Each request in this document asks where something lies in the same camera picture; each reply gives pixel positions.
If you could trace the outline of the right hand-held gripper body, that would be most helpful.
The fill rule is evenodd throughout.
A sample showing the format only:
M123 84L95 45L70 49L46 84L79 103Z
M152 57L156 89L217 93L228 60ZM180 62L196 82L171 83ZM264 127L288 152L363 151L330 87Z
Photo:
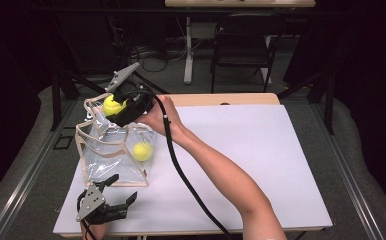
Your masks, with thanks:
M114 92L125 94L127 97L126 108L119 113L124 113L130 119L130 123L148 112L153 106L154 93L152 90L145 84L129 79L138 67L139 63L134 63L122 70L115 71L113 78L105 88L105 91L110 95Z

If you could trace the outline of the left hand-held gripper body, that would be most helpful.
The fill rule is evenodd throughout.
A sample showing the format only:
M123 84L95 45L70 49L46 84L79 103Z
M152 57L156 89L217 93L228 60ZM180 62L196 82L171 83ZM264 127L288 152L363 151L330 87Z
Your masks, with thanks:
M109 205L103 195L106 186L104 182L92 183L80 194L77 201L77 222L100 225L126 218L129 204Z

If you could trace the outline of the clear plastic bag beige trim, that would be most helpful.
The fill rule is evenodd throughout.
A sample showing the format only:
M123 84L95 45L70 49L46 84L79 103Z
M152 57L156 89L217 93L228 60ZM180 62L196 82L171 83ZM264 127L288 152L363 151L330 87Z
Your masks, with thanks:
M103 112L103 102L109 95L85 100L87 119L76 125L75 139L84 180L90 184L118 174L113 187L147 187L156 132L145 124L119 127L110 122ZM147 161L137 161L132 155L133 146L139 142L153 147L153 155Z

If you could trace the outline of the person's left hand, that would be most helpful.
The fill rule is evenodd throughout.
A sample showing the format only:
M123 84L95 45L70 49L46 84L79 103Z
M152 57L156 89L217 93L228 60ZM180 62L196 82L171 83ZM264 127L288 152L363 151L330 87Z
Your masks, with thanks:
M93 240L91 235L88 233L88 230L92 232L96 240L103 240L108 229L107 224L88 225L87 227L85 227L83 224L80 224L80 227L82 232L82 240Z

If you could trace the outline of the person's right hand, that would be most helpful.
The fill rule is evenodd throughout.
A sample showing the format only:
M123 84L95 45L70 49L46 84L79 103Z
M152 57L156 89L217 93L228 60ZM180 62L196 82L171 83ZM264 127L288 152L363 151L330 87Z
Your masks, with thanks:
M171 139L176 143L182 139L185 130L174 102L165 95L157 95L153 101L152 109L138 117L135 122L150 126L163 136L171 136Z

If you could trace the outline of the black tripod leg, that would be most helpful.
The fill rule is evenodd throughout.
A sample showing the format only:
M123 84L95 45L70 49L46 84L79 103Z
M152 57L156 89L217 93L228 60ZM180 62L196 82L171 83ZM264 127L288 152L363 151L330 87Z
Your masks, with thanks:
M162 93L162 94L169 94L169 92L167 92L166 90L164 90L163 88L159 87L158 85L156 85L155 83L151 82L150 80L146 79L144 76L142 76L140 73L138 73L137 71L134 71L134 75L140 79L141 82L143 82L144 84L146 84L148 87L156 90L157 92L159 93Z

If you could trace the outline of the black metal stand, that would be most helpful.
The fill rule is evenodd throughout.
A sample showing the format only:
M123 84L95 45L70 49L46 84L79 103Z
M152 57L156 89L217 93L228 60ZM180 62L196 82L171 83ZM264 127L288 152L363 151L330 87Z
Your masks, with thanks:
M67 70L64 72L57 72L52 77L52 109L53 109L53 123L51 130L55 131L61 122L62 109L61 109L61 93L69 100L77 100L80 96L75 86L75 73Z
M279 99L286 98L293 93L299 91L306 85L311 84L311 90L306 96L306 99L311 104L317 104L321 102L322 98L325 98L323 123L328 132L333 135L333 105L334 105L334 85L335 76L332 73L317 73L310 78L301 81L298 84L288 87L286 90L277 94Z

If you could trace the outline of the black chair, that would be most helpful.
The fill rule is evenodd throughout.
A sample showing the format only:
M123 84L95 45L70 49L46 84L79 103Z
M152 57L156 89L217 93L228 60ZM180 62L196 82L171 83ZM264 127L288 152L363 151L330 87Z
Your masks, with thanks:
M214 31L214 50L210 73L211 92L215 91L218 67L267 69L263 91L269 85L278 41L286 29L279 15L231 14L222 18Z

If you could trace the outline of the wooden desk white legs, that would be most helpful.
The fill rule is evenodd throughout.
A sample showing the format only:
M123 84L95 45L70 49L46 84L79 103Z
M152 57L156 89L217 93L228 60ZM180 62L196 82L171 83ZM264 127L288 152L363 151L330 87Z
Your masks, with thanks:
M165 6L184 10L228 10L229 8L262 10L268 8L275 10L291 10L294 8L312 8L315 0L165 0ZM191 84L193 80L193 45L192 39L211 39L215 23L194 23L190 17L186 18L186 62L184 71L184 83Z

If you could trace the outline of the black square floor frame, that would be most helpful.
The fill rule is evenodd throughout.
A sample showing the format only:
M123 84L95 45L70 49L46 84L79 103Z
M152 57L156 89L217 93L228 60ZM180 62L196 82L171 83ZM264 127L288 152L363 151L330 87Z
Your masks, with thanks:
M68 149L72 143L73 137L69 135L60 134L58 139L53 145L54 150L65 150Z

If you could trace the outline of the aluminium floor rail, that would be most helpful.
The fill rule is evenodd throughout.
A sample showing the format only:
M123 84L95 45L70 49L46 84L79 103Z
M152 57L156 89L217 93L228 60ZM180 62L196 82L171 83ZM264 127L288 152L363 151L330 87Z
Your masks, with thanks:
M29 195L41 169L46 163L59 131L73 111L76 101L66 101L61 121L54 130L52 107L44 101L33 128L22 148L0 182L0 237L5 234Z
M335 156L335 165L340 177L348 192L349 198L354 206L354 209L360 219L369 240L384 240L384 236L374 218L372 211L369 208L362 191L360 190L357 181L346 161L346 158L336 140L327 129L324 121L324 112L319 104L312 104L311 109L317 118L318 125L328 141L330 148Z

